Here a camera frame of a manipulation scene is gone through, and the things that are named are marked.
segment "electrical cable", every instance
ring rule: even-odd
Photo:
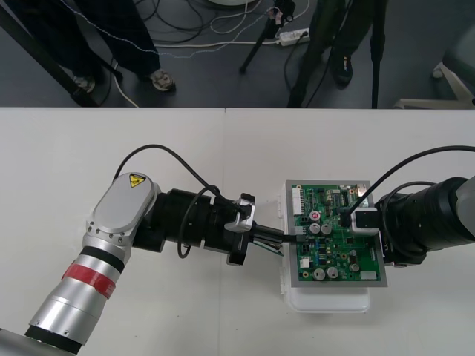
[[[310,103],[312,102],[313,98],[314,98],[315,95],[317,94],[318,89],[320,89],[320,86],[321,86],[321,85],[323,84],[323,82],[324,82],[325,76],[327,75],[328,67],[330,66],[330,60],[331,60],[332,55],[333,55],[333,45],[335,44],[335,41],[336,41],[336,39],[338,38],[338,35],[340,34],[341,29],[343,28],[345,21],[347,20],[348,10],[350,9],[350,7],[351,7],[352,5],[353,5],[353,0],[350,0],[350,1],[348,2],[347,8],[345,9],[344,16],[343,16],[343,21],[341,22],[341,26],[340,26],[340,28],[338,29],[338,32],[335,34],[335,38],[334,38],[333,41],[332,41],[332,48],[331,48],[330,54],[329,54],[329,56],[328,56],[327,64],[325,65],[324,73],[323,73],[323,75],[321,76],[321,79],[320,79],[320,82],[319,82],[318,85],[317,85],[317,88],[315,89],[315,91],[313,92],[312,96],[310,97],[310,100],[308,101],[307,105],[305,105],[305,108],[308,108],[308,107],[309,107],[309,105],[310,105]]]
[[[155,13],[157,13],[158,5],[160,5],[160,0],[158,0],[156,4],[155,4],[155,1],[152,0],[152,3],[154,4],[155,8],[154,8],[154,10],[152,11],[152,13],[150,15],[148,15],[144,19],[142,19],[144,22],[147,22],[149,19],[154,17]]]
[[[398,193],[400,190],[402,190],[404,188],[407,188],[407,187],[412,187],[414,185],[429,185],[429,186],[432,186],[432,185],[435,185],[435,183],[419,181],[419,182],[409,182],[409,183],[405,183],[403,185],[400,185],[399,187],[397,187],[396,189],[391,191],[389,193],[389,195],[384,199],[384,204],[383,204],[382,211],[381,211],[381,220],[382,220],[382,224],[383,224],[383,228],[384,228],[385,237],[390,241],[390,243],[393,245],[393,247],[396,248],[396,250],[398,252],[400,252],[401,254],[403,254],[406,257],[422,257],[427,253],[427,250],[422,249],[421,252],[408,251],[406,248],[403,248],[402,246],[400,246],[399,243],[396,240],[393,239],[393,237],[391,236],[390,230],[387,227],[386,214],[387,214],[387,207],[389,206],[389,203],[390,203],[391,199],[394,197],[394,195],[396,195],[396,193]]]
[[[182,40],[179,40],[179,41],[170,41],[170,40],[165,40],[165,39],[154,39],[154,38],[152,38],[152,40],[154,40],[154,41],[160,41],[160,42],[166,42],[166,43],[184,43],[184,42],[191,41],[192,39],[196,39],[203,32],[203,29],[206,28],[206,26],[204,24],[203,16],[201,15],[201,13],[198,10],[196,10],[196,8],[191,4],[191,2],[189,0],[186,0],[187,4],[193,10],[193,12],[195,12],[198,15],[198,17],[200,18],[201,25],[198,26],[198,27],[186,28],[186,27],[178,27],[178,26],[174,26],[174,25],[170,24],[157,11],[160,0],[157,0],[157,4],[155,4],[155,0],[151,0],[151,1],[155,5],[154,15],[157,15],[157,18],[159,20],[161,20],[164,24],[167,24],[168,26],[173,27],[177,30],[181,30],[181,31],[189,31],[189,30],[190,31],[197,31],[191,37],[188,37],[187,39],[182,39]]]
[[[208,190],[213,193],[217,198],[219,199],[222,199],[228,206],[230,206],[233,210],[235,211],[239,211],[241,213],[243,213],[243,211],[241,211],[240,209],[240,206],[238,205],[235,205],[233,202],[231,202],[230,200],[226,199],[225,197],[223,197],[221,195],[221,193],[219,192],[219,189],[215,188],[214,185],[210,185],[208,184],[203,178],[201,178],[201,176],[188,164],[186,163],[186,161],[181,158],[178,154],[176,154],[173,150],[171,150],[170,148],[164,146],[164,145],[157,145],[157,144],[150,144],[150,145],[144,145],[142,147],[138,147],[137,149],[133,150],[131,153],[129,153],[127,155],[126,158],[124,158],[124,160],[120,163],[115,175],[114,175],[114,178],[112,179],[112,181],[114,181],[115,179],[117,179],[117,177],[120,175],[120,172],[122,171],[122,169],[124,168],[124,165],[129,161],[130,158],[132,158],[133,156],[135,156],[136,154],[138,154],[139,152],[142,152],[144,150],[148,150],[150,148],[157,148],[159,150],[162,150],[162,151],[165,151],[167,152],[168,154],[171,154],[183,167],[185,167],[185,169],[190,172],[190,174],[198,181],[200,182],[205,188],[208,188]]]
[[[292,58],[292,55],[294,54],[295,50],[297,49],[297,46],[299,44],[299,42],[302,40],[303,37],[305,37],[306,35],[308,35],[308,32],[303,32],[300,37],[298,38],[297,42],[294,44],[294,47],[292,48],[292,50],[290,51],[289,53],[289,56],[287,57],[287,59],[285,60],[285,63],[284,63],[284,79],[285,79],[285,85],[287,86],[287,89],[288,90],[291,90],[292,89],[292,86],[290,84],[290,80],[289,80],[289,76],[287,75],[287,66],[289,65],[289,61],[290,59]]]
[[[119,63],[116,63],[116,65],[114,66],[114,69],[117,69],[118,64]],[[119,82],[117,81],[116,76],[114,76],[114,81],[116,83],[116,87],[117,87],[117,90],[119,91],[120,95],[122,95],[124,97],[124,99],[127,100],[128,102],[130,102],[134,107],[139,108],[139,105],[137,105],[134,100],[132,100],[131,98],[129,98],[128,96],[126,96],[124,94],[124,92],[122,91],[122,88],[119,85]]]
[[[344,219],[349,221],[350,215],[355,211],[360,204],[369,197],[371,193],[375,191],[377,187],[379,187],[387,178],[389,178],[394,172],[399,170],[400,168],[404,167],[405,165],[415,161],[416,159],[429,156],[430,154],[437,154],[440,152],[448,152],[448,151],[464,151],[464,152],[475,152],[475,146],[463,146],[463,145],[453,145],[453,146],[441,146],[436,148],[431,148],[430,150],[426,150],[423,152],[419,152],[418,154],[414,154],[411,157],[403,160],[399,164],[392,167],[389,171],[387,171],[381,178],[379,178],[376,183],[371,185],[371,187],[364,193],[358,200],[355,201],[353,206],[348,210],[345,214]]]
[[[271,41],[263,42],[263,45],[279,45],[280,41]],[[217,42],[217,43],[208,43],[208,44],[181,44],[181,45],[166,45],[166,44],[154,44],[156,48],[206,48],[206,47],[216,47],[221,45],[255,45],[256,42]]]
[[[214,194],[212,189],[214,189],[218,193],[220,191],[216,185],[210,185],[209,187],[205,187],[205,188],[201,189],[193,197],[190,204],[188,205],[188,208],[185,211],[185,214],[183,215],[183,218],[182,218],[181,224],[180,224],[180,230],[178,231],[178,236],[177,236],[177,252],[178,252],[178,256],[180,256],[180,258],[185,259],[188,256],[188,254],[190,253],[190,249],[191,249],[191,246],[189,246],[189,245],[186,246],[185,253],[183,253],[183,251],[181,249],[181,245],[182,245],[182,241],[183,241],[183,235],[185,234],[185,225],[188,222],[188,215],[190,214],[191,209],[193,208],[194,204],[196,204],[196,202],[201,198],[201,196],[203,194],[205,194],[207,191],[211,191]]]
[[[252,10],[250,10],[249,12],[247,11],[247,8],[249,6],[249,1],[250,0],[246,0],[246,5],[244,7],[244,12],[243,13],[236,13],[234,15],[227,15],[227,16],[218,16],[218,17],[215,17],[214,19],[212,19],[211,23],[209,24],[209,28],[211,29],[211,31],[213,31],[214,33],[217,33],[218,35],[227,35],[228,33],[232,33],[234,31],[236,31],[243,23],[244,21],[246,21],[246,16],[248,13],[252,13],[254,12],[254,10],[256,10],[258,8],[258,6],[261,4],[262,0],[259,0],[258,3],[254,6],[254,8]],[[213,28],[213,22],[217,21],[217,20],[221,20],[221,19],[232,19],[234,17],[238,17],[238,16],[242,16],[243,18],[240,20],[240,22],[234,26],[232,29],[230,30],[227,30],[227,31],[217,31]]]
[[[82,17],[87,23],[89,23],[91,26],[95,27],[98,31],[106,34],[107,36],[111,37],[112,39],[116,39],[118,41],[122,41],[122,42],[126,42],[126,43],[129,43],[130,45],[132,45],[133,47],[135,47],[136,49],[138,49],[139,51],[141,52],[144,52],[144,53],[153,53],[157,56],[170,56],[172,58],[176,58],[176,59],[190,59],[190,58],[193,58],[194,56],[196,56],[197,54],[200,54],[200,53],[214,53],[214,52],[218,52],[219,50],[222,50],[224,47],[228,46],[229,43],[226,43],[226,44],[223,44],[222,46],[214,49],[214,50],[198,50],[196,52],[193,52],[192,54],[190,54],[189,56],[175,56],[174,54],[172,53],[158,53],[157,51],[154,51],[154,50],[144,50],[143,48],[139,47],[138,45],[136,45],[135,43],[133,43],[132,41],[128,40],[128,39],[123,39],[121,37],[118,37],[118,36],[115,36],[115,35],[112,35],[110,34],[108,31],[106,30],[103,30],[101,27],[97,26],[96,24],[94,24],[93,22],[91,22],[83,13],[80,13],[79,11],[76,11],[74,10],[71,6],[69,6],[68,4],[66,4],[65,0],[60,0],[61,3],[63,3],[64,6],[66,6],[67,9],[69,9],[69,11],[71,11],[72,13],[75,13],[76,15]],[[277,9],[280,11],[280,9],[278,9],[278,7],[270,7],[269,9],[267,9],[267,11],[265,13],[263,13],[261,16],[259,16],[256,20],[253,21],[253,23],[251,24],[248,24],[247,26],[245,26],[244,28],[241,29],[241,31],[239,31],[237,33],[237,35],[233,38],[233,40],[231,40],[230,42],[234,42],[238,36],[244,32],[245,30],[247,30],[248,28],[250,28],[251,26],[254,26],[256,23],[258,23],[258,21],[260,19],[262,19],[268,11],[270,11],[271,9]]]
[[[272,249],[270,249],[269,247],[267,247],[266,245],[262,245],[260,244],[258,241],[251,241],[251,243],[253,243],[254,245],[256,246],[259,246],[260,248],[263,248],[264,250],[267,250],[269,252],[272,252],[273,254],[277,254],[278,256],[281,256],[283,257],[284,254],[280,251],[273,251]]]
[[[109,65],[112,67],[112,63],[114,62],[114,56],[112,56],[111,58],[111,63],[109,63]],[[100,107],[104,105],[105,101],[108,99],[109,97],[109,94],[111,93],[111,88],[112,88],[112,76],[114,76],[112,74],[112,72],[109,72],[109,84],[108,84],[108,88],[107,88],[107,92],[105,93],[104,95],[104,98],[100,101],[100,103],[98,104]]]

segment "capacitor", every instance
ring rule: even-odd
[[[319,221],[320,220],[320,212],[314,210],[310,212],[309,218],[312,221]]]
[[[314,270],[312,275],[313,275],[314,280],[324,280],[325,279],[325,271],[321,268],[317,268],[316,270]]]
[[[327,269],[327,275],[329,278],[334,280],[336,277],[338,277],[338,269],[336,269],[335,267],[330,267],[329,269]]]
[[[359,271],[359,266],[356,263],[353,263],[352,265],[350,265],[350,271],[351,272]]]
[[[314,222],[312,225],[309,226],[309,231],[311,234],[318,234],[320,232],[320,225]]]
[[[321,226],[321,233],[325,236],[330,235],[332,233],[332,226],[328,224],[323,224]]]

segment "black cable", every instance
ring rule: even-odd
[[[220,191],[216,185],[210,185],[209,187],[205,187],[201,189],[191,200],[190,204],[188,205],[188,208],[186,209],[185,215],[183,215],[183,218],[180,224],[180,230],[178,231],[178,237],[177,237],[177,252],[180,258],[186,258],[188,254],[190,253],[190,249],[191,249],[191,246],[186,246],[185,253],[183,253],[181,250],[183,235],[185,234],[185,226],[186,226],[186,223],[188,222],[188,215],[190,214],[190,211],[193,208],[194,204],[196,204],[198,199],[200,199],[203,194],[205,194],[207,191],[211,191],[214,194],[212,189],[214,189],[217,192]]]
[[[290,59],[292,58],[292,55],[294,54],[295,50],[297,49],[297,46],[298,46],[299,42],[306,35],[308,35],[308,32],[304,32],[300,35],[300,37],[298,38],[297,42],[294,44],[294,47],[290,51],[289,56],[287,57],[287,59],[285,60],[285,63],[284,63],[284,79],[285,79],[285,85],[287,86],[288,90],[291,90],[292,86],[290,84],[289,76],[287,76],[287,65],[289,65]]]
[[[144,150],[148,150],[149,148],[158,148],[159,150],[163,150],[169,154],[171,154],[183,167],[186,168],[188,172],[191,173],[191,175],[196,178],[198,182],[200,182],[205,188],[208,188],[210,192],[212,192],[216,197],[222,199],[227,205],[233,208],[233,210],[240,211],[240,207],[235,205],[233,202],[230,200],[226,199],[223,197],[219,191],[219,189],[214,188],[214,185],[208,184],[203,178],[200,177],[200,175],[188,164],[185,162],[183,158],[181,158],[178,154],[173,152],[170,148],[163,146],[163,145],[156,145],[156,144],[150,144],[150,145],[144,145],[142,147],[138,147],[137,149],[133,150],[131,153],[127,155],[126,158],[120,163],[115,175],[114,175],[114,180],[117,179],[117,177],[120,175],[120,172],[122,168],[124,168],[124,165],[129,161],[130,158],[138,154],[139,152],[142,152]]]
[[[201,13],[196,10],[194,8],[194,6],[191,4],[191,2],[189,0],[187,0],[186,2],[188,3],[189,7],[198,15],[198,17],[200,18],[200,23],[201,25],[198,26],[198,27],[194,27],[194,28],[185,28],[185,27],[178,27],[178,26],[174,26],[170,23],[168,23],[162,16],[160,16],[160,14],[158,13],[157,9],[158,9],[158,4],[160,3],[160,0],[157,1],[157,4],[155,4],[155,0],[151,0],[152,3],[155,5],[155,11],[154,11],[154,15],[157,16],[157,18],[159,18],[164,24],[167,24],[168,26],[170,27],[173,27],[177,30],[181,30],[181,31],[197,31],[194,35],[192,35],[191,37],[188,37],[187,39],[182,39],[182,40],[179,40],[179,41],[170,41],[170,40],[164,40],[164,39],[154,39],[152,38],[152,40],[154,41],[159,41],[159,42],[165,42],[165,43],[184,43],[184,42],[188,42],[188,41],[191,41],[192,39],[196,39],[202,32],[203,32],[203,29],[205,28],[205,25],[204,25],[204,20],[203,20],[203,16],[201,15]]]
[[[475,152],[475,146],[462,146],[462,145],[455,145],[455,146],[442,146],[431,148],[430,150],[426,150],[420,152],[418,154],[414,154],[413,156],[405,159],[404,161],[400,162],[398,165],[392,167],[388,172],[386,172],[381,178],[379,178],[376,183],[371,185],[371,187],[364,193],[358,200],[356,200],[355,204],[350,208],[350,210],[345,215],[345,220],[349,221],[350,215],[354,212],[354,210],[360,206],[360,204],[369,197],[374,190],[379,187],[391,174],[399,170],[400,168],[404,167],[408,163],[415,161],[416,159],[422,158],[424,156],[428,156],[430,154],[437,154],[439,152],[448,152],[448,151],[464,151],[464,152]]]
[[[406,248],[403,248],[402,246],[400,246],[399,243],[396,240],[393,239],[393,237],[392,237],[392,235],[389,231],[389,228],[387,227],[387,220],[386,220],[387,207],[389,206],[389,203],[390,203],[391,199],[394,197],[394,195],[396,195],[396,193],[398,193],[400,190],[402,190],[404,188],[407,188],[407,187],[412,187],[413,185],[429,185],[429,186],[432,186],[432,185],[435,185],[435,183],[419,181],[419,182],[409,182],[409,183],[405,183],[405,184],[400,185],[398,188],[391,191],[390,194],[385,198],[384,204],[383,204],[383,207],[382,207],[382,211],[381,211],[381,219],[382,219],[382,223],[383,223],[384,235],[390,241],[391,245],[393,245],[393,247],[396,248],[396,250],[398,252],[400,252],[401,254],[403,254],[406,257],[422,257],[427,253],[427,250],[422,249],[421,252],[408,251]]]
[[[112,56],[111,58],[111,63],[109,63],[109,65],[112,67],[112,63],[114,62],[114,56]],[[111,87],[112,87],[112,72],[109,72],[109,85],[108,85],[108,88],[107,88],[107,93],[105,93],[104,95],[104,99],[102,99],[99,103],[99,106],[103,106],[105,101],[108,99],[109,97],[109,94],[111,93]]]
[[[142,19],[144,22],[147,22],[149,19],[151,19],[152,17],[154,17],[155,13],[157,13],[157,9],[158,9],[158,5],[160,5],[160,0],[157,1],[157,3],[155,4],[155,1],[153,1],[153,4],[155,5],[155,8],[154,10],[151,12],[150,15],[146,16],[144,19]]]
[[[317,85],[317,88],[315,89],[315,91],[313,92],[312,96],[310,97],[310,100],[308,101],[307,105],[305,105],[305,108],[308,108],[308,107],[309,107],[309,105],[310,105],[310,103],[312,102],[313,98],[314,98],[315,95],[317,94],[318,89],[320,89],[320,86],[321,86],[321,85],[323,84],[323,82],[324,82],[325,76],[327,75],[328,67],[330,66],[330,60],[331,60],[332,55],[333,55],[333,46],[334,46],[334,44],[335,44],[336,39],[338,38],[338,35],[339,35],[340,32],[341,32],[341,29],[342,29],[343,26],[344,26],[345,21],[347,20],[348,10],[350,9],[350,7],[351,7],[352,4],[353,4],[353,0],[350,0],[350,1],[348,2],[347,8],[345,9],[344,16],[343,16],[343,21],[341,22],[341,26],[340,26],[340,28],[338,29],[338,32],[335,34],[335,38],[334,38],[333,41],[332,41],[332,48],[331,48],[330,54],[329,54],[329,56],[328,56],[327,64],[325,65],[324,73],[323,73],[323,75],[321,76],[321,79],[320,79],[320,82],[319,82],[318,85]]]

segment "white connector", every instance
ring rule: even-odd
[[[302,36],[303,33],[307,34],[302,37],[299,43],[308,42],[310,40],[308,28],[290,32],[282,32],[279,34],[279,42],[283,47],[294,45],[295,43],[297,43],[298,39],[300,38],[300,36]]]
[[[292,207],[294,215],[302,215],[304,213],[304,197],[300,188],[292,188]]]

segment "red component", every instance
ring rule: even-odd
[[[69,266],[68,270],[65,272],[63,278],[73,278],[75,280],[80,280],[83,283],[93,286],[100,294],[109,299],[112,295],[112,292],[116,288],[116,283],[108,279],[104,274],[100,274],[93,269],[77,265],[75,263]]]

